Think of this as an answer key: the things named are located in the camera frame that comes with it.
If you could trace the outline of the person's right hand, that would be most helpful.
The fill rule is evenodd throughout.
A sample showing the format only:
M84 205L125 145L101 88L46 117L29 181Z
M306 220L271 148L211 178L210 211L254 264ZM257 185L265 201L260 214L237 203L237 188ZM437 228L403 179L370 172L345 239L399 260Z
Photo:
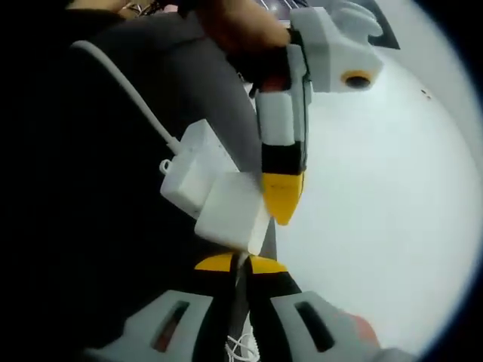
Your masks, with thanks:
M361 342L369 344L374 347L380 347L380 342L377 338L377 334L371 324L363 317L348 312L343 313L348 317L354 325L356 335Z

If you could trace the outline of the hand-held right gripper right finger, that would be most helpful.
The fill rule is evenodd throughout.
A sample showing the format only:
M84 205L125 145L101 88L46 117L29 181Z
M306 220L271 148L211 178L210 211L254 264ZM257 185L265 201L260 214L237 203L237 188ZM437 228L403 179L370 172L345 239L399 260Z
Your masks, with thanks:
M251 325L262 361L372 361L351 320L314 292L303 292L274 259L245 260Z

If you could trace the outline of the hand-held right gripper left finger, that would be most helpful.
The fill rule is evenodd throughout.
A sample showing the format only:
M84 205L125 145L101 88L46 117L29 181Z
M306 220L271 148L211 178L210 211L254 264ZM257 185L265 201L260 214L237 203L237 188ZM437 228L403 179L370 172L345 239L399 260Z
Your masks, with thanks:
M85 360L225 361L239 259L222 253L202 260L181 290L131 315L117 340L85 349Z

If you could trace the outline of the person's left hand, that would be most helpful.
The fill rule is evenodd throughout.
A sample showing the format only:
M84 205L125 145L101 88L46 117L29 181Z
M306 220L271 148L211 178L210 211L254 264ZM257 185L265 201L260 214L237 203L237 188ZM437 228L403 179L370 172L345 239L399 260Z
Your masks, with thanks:
M181 1L178 13L184 18L196 15L207 36L254 89L276 92L291 86L291 34L255 1Z

